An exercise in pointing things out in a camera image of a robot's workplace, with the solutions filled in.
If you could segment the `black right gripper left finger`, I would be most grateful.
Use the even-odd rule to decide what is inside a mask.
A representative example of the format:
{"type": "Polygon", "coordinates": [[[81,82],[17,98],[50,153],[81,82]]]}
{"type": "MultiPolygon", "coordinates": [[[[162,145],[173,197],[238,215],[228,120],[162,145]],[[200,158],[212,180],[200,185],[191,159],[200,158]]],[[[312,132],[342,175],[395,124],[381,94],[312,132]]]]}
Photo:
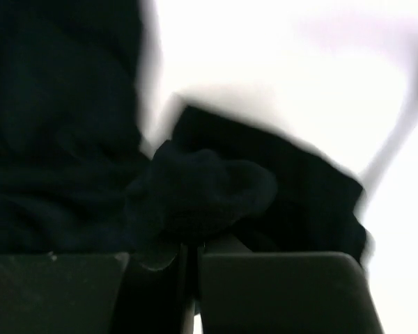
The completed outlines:
{"type": "Polygon", "coordinates": [[[0,334],[108,333],[129,255],[0,256],[0,334]]]}

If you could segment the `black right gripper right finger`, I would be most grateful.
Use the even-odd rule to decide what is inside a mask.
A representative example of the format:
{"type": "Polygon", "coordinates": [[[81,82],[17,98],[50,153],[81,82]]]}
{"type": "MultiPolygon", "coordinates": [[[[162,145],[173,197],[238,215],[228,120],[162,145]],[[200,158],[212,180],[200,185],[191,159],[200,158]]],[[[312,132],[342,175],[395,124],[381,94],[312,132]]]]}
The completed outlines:
{"type": "Polygon", "coordinates": [[[222,253],[199,258],[204,333],[379,334],[360,265],[343,253],[222,253]]]}

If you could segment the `black t shirt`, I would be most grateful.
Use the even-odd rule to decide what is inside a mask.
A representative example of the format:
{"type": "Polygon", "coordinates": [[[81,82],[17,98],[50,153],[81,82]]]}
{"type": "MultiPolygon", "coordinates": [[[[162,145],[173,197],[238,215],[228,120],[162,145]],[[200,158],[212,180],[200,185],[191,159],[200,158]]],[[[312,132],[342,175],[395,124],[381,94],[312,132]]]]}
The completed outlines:
{"type": "Polygon", "coordinates": [[[127,253],[108,333],[190,333],[206,250],[362,268],[362,186],[319,154],[192,102],[140,150],[149,37],[138,1],[0,1],[0,256],[127,253]]]}

